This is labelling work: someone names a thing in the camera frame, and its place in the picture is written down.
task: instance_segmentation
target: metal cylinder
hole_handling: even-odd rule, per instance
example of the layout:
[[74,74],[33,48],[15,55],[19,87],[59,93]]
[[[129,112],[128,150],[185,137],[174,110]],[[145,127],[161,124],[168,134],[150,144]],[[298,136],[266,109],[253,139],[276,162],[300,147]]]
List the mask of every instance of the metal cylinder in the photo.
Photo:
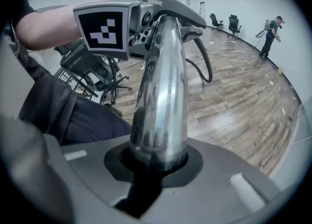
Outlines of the metal cylinder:
[[130,148],[148,166],[169,171],[185,160],[188,87],[176,18],[159,19],[141,81]]

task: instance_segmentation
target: dark shirt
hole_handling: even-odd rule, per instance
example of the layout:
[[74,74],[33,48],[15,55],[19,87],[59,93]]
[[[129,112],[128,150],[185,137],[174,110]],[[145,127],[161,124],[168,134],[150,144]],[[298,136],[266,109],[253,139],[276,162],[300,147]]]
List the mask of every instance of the dark shirt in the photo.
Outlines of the dark shirt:
[[272,29],[275,29],[275,32],[277,33],[278,25],[276,21],[272,20],[269,26],[270,30],[267,33],[267,38],[274,39],[274,35],[272,34]]
[[[28,0],[22,0],[20,7],[12,15],[13,25],[26,15],[35,12]],[[10,29],[7,35],[13,40]],[[16,43],[10,45],[15,50]],[[34,124],[43,133],[55,136],[61,143],[72,114],[77,94],[64,81],[51,75],[45,68],[31,58],[25,47],[20,45],[18,60],[34,79],[35,84],[29,92],[20,111],[20,119]]]

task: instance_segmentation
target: wooden floor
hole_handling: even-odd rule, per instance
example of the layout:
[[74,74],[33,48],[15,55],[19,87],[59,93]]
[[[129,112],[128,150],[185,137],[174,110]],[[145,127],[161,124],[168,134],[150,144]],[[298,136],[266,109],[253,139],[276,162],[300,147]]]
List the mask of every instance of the wooden floor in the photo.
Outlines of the wooden floor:
[[[232,150],[269,175],[287,147],[299,102],[285,78],[271,63],[258,59],[258,52],[248,44],[230,42],[231,37],[210,28],[201,39],[209,50],[214,78],[212,83],[203,82],[187,63],[188,136]],[[184,48],[186,57],[208,77],[195,43],[188,42]],[[133,90],[119,90],[116,108],[131,123],[143,71],[137,60],[120,62],[119,66],[121,73],[130,77],[122,84]]]

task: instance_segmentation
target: man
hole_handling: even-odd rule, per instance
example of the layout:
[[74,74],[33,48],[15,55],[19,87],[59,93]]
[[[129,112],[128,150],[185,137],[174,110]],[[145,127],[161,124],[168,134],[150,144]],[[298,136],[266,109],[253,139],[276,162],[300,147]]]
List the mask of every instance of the man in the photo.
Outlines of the man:
[[61,145],[95,142],[124,136],[131,126],[110,108],[71,90],[31,58],[26,49],[42,50],[81,38],[73,6],[36,12],[28,0],[21,0],[4,32],[18,60],[34,79],[20,119],[34,124]]
[[271,21],[270,26],[269,26],[269,31],[267,32],[267,35],[266,35],[267,39],[264,43],[261,53],[259,54],[260,59],[266,60],[268,58],[269,51],[271,49],[271,45],[274,39],[277,39],[280,42],[280,38],[277,35],[277,29],[282,22],[283,22],[283,19],[281,16],[278,16],[274,20]]

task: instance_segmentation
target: dark pants leg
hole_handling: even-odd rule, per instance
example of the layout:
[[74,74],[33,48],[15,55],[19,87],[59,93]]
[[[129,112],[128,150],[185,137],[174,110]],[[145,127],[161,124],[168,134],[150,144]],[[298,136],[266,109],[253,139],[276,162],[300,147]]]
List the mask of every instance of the dark pants leg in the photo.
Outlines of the dark pants leg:
[[130,134],[131,125],[107,106],[78,96],[62,145],[91,143]]
[[271,39],[271,38],[267,38],[267,39],[266,39],[266,41],[265,41],[265,43],[264,43],[264,46],[263,46],[263,48],[262,48],[262,50],[261,50],[261,53],[260,53],[261,56],[264,55],[265,57],[268,57],[269,51],[270,51],[270,49],[271,49],[271,45],[272,45],[272,43],[273,43],[273,40],[274,40],[274,39]]

